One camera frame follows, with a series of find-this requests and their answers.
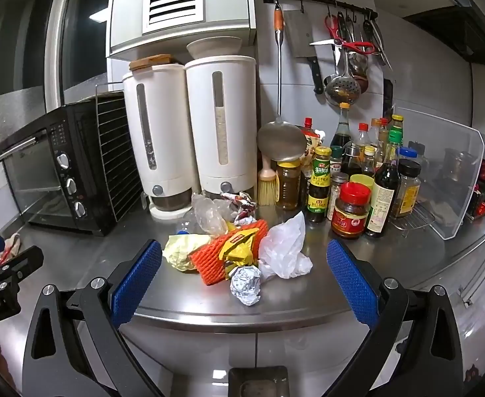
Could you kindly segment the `pale yellow paper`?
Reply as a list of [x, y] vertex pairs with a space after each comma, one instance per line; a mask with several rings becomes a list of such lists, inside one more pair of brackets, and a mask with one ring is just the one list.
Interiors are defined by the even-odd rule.
[[209, 235], [177, 234], [169, 236], [163, 248], [163, 258], [169, 266], [179, 272], [191, 272], [196, 269], [191, 261], [191, 254], [211, 241]]

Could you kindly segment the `orange foam fruit net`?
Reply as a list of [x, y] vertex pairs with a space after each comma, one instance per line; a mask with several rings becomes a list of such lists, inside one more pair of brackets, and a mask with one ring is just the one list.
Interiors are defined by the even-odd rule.
[[225, 241], [239, 230], [258, 228], [259, 232], [254, 245], [254, 257], [257, 264], [259, 259], [259, 246], [261, 240], [266, 237], [269, 231], [265, 220], [257, 220], [252, 224], [242, 226], [240, 229], [233, 229], [223, 236], [219, 236], [191, 254], [191, 261], [195, 265], [203, 283], [207, 286], [228, 280], [225, 278], [225, 271], [222, 262], [219, 260], [219, 252]]

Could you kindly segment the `white plastic bag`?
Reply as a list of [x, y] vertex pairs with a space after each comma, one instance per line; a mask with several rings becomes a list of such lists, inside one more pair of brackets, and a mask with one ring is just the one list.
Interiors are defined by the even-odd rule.
[[304, 240], [305, 219], [301, 211], [272, 227], [259, 246], [259, 269], [263, 281], [307, 275], [313, 269], [313, 262], [302, 252]]

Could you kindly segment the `printed paper ball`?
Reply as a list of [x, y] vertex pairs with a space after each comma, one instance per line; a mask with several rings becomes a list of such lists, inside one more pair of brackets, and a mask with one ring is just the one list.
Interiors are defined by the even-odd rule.
[[231, 273], [230, 291], [244, 306], [254, 306], [260, 301], [261, 272], [254, 265], [236, 267]]

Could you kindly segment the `yellow snack wrapper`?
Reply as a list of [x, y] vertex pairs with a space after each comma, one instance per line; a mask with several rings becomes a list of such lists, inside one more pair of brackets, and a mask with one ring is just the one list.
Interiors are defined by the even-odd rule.
[[224, 267], [225, 278], [228, 279], [240, 267], [256, 263], [254, 245], [258, 232], [258, 228], [239, 230], [225, 241], [218, 255]]

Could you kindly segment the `clear plastic bag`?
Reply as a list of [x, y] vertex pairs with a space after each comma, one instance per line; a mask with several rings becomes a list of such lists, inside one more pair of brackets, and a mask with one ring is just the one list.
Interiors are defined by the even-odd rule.
[[228, 232], [228, 226], [212, 199], [201, 194], [193, 194], [191, 206], [201, 230], [214, 237]]

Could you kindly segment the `red white snack wrapper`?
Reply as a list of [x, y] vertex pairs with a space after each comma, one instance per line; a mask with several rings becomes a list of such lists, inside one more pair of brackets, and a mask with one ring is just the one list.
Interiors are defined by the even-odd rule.
[[222, 193], [221, 197], [235, 207], [235, 217], [233, 220], [235, 226], [242, 227], [256, 221], [257, 203], [254, 202], [247, 192], [239, 192], [237, 194]]

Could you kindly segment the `clear bottle blue cap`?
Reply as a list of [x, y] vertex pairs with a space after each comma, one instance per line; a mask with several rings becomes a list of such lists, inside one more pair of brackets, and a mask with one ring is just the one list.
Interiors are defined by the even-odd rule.
[[203, 230], [198, 223], [195, 211], [189, 209], [185, 214], [178, 219], [176, 223], [176, 233], [177, 234], [198, 234], [207, 235], [207, 232]]

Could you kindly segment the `steel trash bin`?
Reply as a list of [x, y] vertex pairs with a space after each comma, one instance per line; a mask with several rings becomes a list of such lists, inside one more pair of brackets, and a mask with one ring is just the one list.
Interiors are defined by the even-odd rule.
[[289, 395], [288, 370], [284, 366], [232, 368], [228, 373], [229, 397]]

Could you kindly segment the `yellow lid oil jar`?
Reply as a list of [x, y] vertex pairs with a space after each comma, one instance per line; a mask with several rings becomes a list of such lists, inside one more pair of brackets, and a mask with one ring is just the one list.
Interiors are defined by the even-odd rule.
[[301, 180], [300, 159], [278, 162], [276, 180], [276, 205], [285, 211], [295, 210]]

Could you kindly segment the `left white grain dispenser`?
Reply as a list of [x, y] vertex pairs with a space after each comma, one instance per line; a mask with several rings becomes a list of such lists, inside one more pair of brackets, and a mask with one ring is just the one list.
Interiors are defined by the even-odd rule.
[[174, 220], [199, 189], [182, 65], [167, 56], [129, 64], [123, 78], [129, 134], [148, 210]]

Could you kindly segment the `right white grain dispenser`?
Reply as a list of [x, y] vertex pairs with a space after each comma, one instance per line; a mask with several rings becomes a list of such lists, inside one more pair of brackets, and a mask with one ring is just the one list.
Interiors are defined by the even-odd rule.
[[202, 189], [213, 195], [252, 189], [257, 180], [256, 60], [199, 58], [184, 70]]

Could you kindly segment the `white ceramic bowl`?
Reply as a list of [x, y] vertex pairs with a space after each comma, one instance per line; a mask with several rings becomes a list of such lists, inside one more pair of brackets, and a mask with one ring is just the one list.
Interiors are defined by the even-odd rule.
[[216, 36], [197, 39], [187, 45], [193, 59], [237, 55], [243, 40], [234, 36]]

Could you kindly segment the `cleaver knife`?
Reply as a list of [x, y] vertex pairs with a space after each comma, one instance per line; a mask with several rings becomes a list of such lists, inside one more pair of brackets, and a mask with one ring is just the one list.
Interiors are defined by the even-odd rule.
[[323, 93], [322, 74], [316, 52], [311, 45], [313, 29], [310, 20], [301, 10], [285, 11], [284, 18], [293, 56], [302, 58], [308, 64], [313, 79], [314, 92], [321, 95]]

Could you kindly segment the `black wall hanging rail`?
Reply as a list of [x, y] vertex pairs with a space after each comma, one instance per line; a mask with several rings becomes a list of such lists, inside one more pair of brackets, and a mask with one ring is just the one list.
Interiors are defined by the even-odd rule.
[[[265, 4], [275, 4], [278, 0], [263, 0]], [[379, 16], [378, 12], [375, 11], [374, 9], [371, 9], [369, 7], [362, 7], [358, 5], [352, 5], [350, 3], [346, 3], [343, 1], [339, 0], [294, 0], [300, 3], [302, 5], [305, 2], [310, 2], [310, 3], [316, 3], [316, 4], [322, 4], [326, 5], [328, 7], [335, 7], [339, 9], [344, 9], [350, 12], [355, 12], [358, 14], [362, 14], [364, 17], [370, 19], [370, 20], [376, 20]]]

